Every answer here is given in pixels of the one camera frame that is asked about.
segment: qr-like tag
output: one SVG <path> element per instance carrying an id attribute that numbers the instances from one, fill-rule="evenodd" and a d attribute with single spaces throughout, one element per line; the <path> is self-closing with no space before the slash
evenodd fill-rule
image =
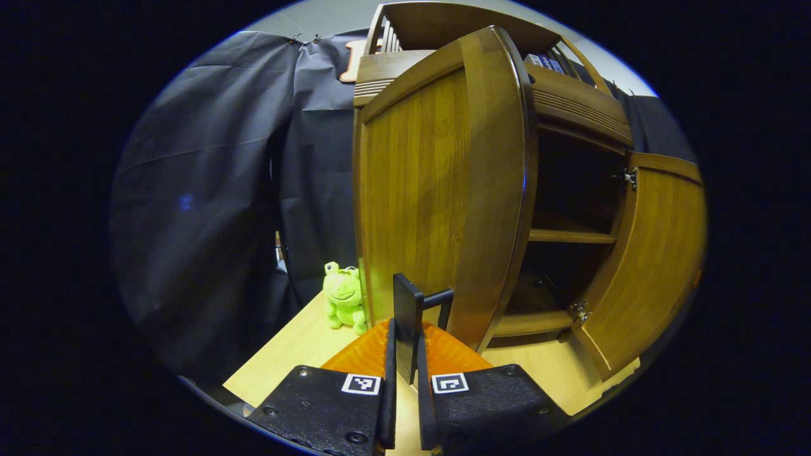
<path id="1" fill-rule="evenodd" d="M 468 390 L 463 373 L 434 375 L 431 381 L 434 383 L 434 394 L 460 393 Z"/>
<path id="2" fill-rule="evenodd" d="M 346 374 L 346 381 L 341 391 L 352 394 L 368 394 L 376 396 L 380 391 L 380 381 L 378 376 Z"/>

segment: open cabinet door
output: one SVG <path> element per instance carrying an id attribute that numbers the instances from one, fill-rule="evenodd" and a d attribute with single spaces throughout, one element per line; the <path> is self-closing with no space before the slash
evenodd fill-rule
<path id="1" fill-rule="evenodd" d="M 403 273 L 426 295 L 453 288 L 448 331 L 484 349 L 529 236 L 534 119 L 521 58 L 495 26 L 438 49 L 356 111 L 355 232 L 372 324 L 393 316 Z"/>
<path id="2" fill-rule="evenodd" d="M 581 297 L 573 331 L 603 380 L 645 351 L 697 286 L 706 248 L 706 202 L 698 167 L 652 153 L 629 154 L 636 188 L 625 189 L 616 245 Z"/>

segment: wooden table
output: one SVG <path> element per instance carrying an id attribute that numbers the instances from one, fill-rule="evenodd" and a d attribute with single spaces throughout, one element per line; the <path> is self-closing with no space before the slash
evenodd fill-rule
<path id="1" fill-rule="evenodd" d="M 320 367 L 358 336 L 349 326 L 330 329 L 319 293 L 279 333 L 256 352 L 223 385 L 253 407 L 299 364 Z M 495 366 L 520 364 L 538 385 L 569 415 L 597 401 L 639 367 L 635 359 L 621 372 L 601 381 L 597 368 L 576 338 L 566 342 L 540 342 L 523 346 L 487 348 L 483 357 Z M 397 377 L 395 450 L 388 456 L 430 454 L 420 449 L 417 390 Z"/>

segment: metal hinge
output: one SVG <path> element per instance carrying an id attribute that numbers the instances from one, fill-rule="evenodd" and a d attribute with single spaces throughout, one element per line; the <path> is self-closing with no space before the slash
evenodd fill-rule
<path id="1" fill-rule="evenodd" d="M 631 169 L 631 172 L 628 172 L 628 168 L 623 168 L 622 172 L 619 174 L 612 174 L 612 179 L 618 179 L 622 183 L 631 183 L 631 188 L 636 191 L 637 190 L 637 170 L 638 168 Z"/>
<path id="2" fill-rule="evenodd" d="M 574 322 L 576 325 L 582 325 L 583 323 L 586 323 L 586 320 L 589 319 L 591 312 L 586 312 L 587 305 L 589 305 L 589 303 L 586 301 L 578 301 L 570 306 L 574 311 L 574 315 L 577 317 L 577 320 Z"/>

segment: green stuffed frog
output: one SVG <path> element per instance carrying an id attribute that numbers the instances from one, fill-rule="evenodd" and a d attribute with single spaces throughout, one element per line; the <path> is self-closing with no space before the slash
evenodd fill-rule
<path id="1" fill-rule="evenodd" d="M 324 293 L 327 295 L 329 326 L 338 329 L 351 325 L 358 336 L 366 333 L 366 313 L 360 292 L 360 273 L 357 268 L 339 269 L 338 263 L 324 265 Z"/>

